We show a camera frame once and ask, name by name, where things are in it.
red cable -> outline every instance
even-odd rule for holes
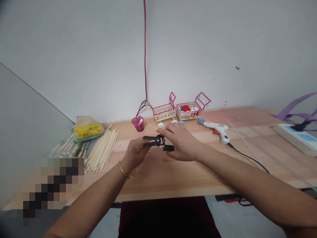
[[[145,73],[145,96],[146,96],[145,104],[146,104],[146,102],[148,102],[149,105],[151,105],[150,102],[148,101],[148,90],[147,90],[147,80],[146,80],[146,7],[145,7],[145,0],[143,0],[143,6],[144,6],[144,73]],[[138,110],[138,113],[136,114],[136,116],[138,116],[141,106],[142,106],[142,103],[139,106],[139,110]]]
[[[148,99],[148,91],[147,91],[147,82],[146,82],[146,8],[145,8],[145,0],[143,0],[144,6],[144,72],[145,72],[145,96],[146,100]]]

gold bracelet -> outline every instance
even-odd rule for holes
[[[123,168],[121,167],[121,164],[120,164],[120,160],[118,161],[118,164],[120,166],[120,169],[121,169],[121,172],[126,176],[127,179],[130,178],[130,175],[126,174],[125,171],[123,170]]]

yellow package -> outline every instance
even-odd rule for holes
[[[102,124],[90,116],[77,116],[74,132],[77,134],[77,141],[94,139],[105,133]]]

wrist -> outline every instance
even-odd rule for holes
[[[121,161],[121,167],[126,174],[130,174],[134,170],[134,166],[131,163],[131,159],[124,157]]]
[[[195,160],[203,164],[205,159],[212,155],[213,153],[212,150],[213,150],[212,147],[202,143],[199,149],[197,150]]]

pliers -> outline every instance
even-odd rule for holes
[[[163,135],[159,134],[155,137],[148,137],[144,136],[143,139],[150,139],[151,141],[149,143],[143,144],[143,146],[158,146],[160,148],[163,148],[163,151],[174,151],[173,145],[166,145],[165,144],[165,138]]]

